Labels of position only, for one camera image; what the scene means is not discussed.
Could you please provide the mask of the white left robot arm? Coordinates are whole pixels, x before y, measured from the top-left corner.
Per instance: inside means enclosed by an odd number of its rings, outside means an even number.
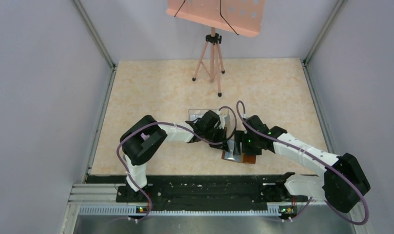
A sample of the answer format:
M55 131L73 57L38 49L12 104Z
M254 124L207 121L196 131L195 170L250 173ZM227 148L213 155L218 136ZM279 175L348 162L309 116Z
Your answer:
M227 135L230 115L222 110L207 110L204 114L179 123L157 121L146 115L120 138L118 149L123 152L127 169L128 196L134 201L146 197L146 163L164 142L209 143L214 149L229 151Z

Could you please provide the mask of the brown leather card holder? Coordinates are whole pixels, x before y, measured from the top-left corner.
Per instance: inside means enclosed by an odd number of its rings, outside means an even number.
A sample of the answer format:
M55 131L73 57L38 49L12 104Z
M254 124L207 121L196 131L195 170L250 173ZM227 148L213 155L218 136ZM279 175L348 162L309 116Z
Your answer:
M232 152L223 151L222 160L231 161L235 163L243 163L243 164L255 164L257 156L249 156L246 154L234 154Z

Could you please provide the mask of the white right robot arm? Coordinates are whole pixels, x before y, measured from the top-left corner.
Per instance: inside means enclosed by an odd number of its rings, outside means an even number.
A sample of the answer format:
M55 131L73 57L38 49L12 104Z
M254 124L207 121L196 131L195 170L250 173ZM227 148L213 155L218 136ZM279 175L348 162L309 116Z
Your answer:
M306 144L285 129L269 129L257 115L241 121L255 147L286 156L308 168L314 175L292 174L276 187L276 195L289 201L294 195L325 200L332 208L348 213L359 202L367 210L365 195L371 186L357 158L349 153L336 155Z

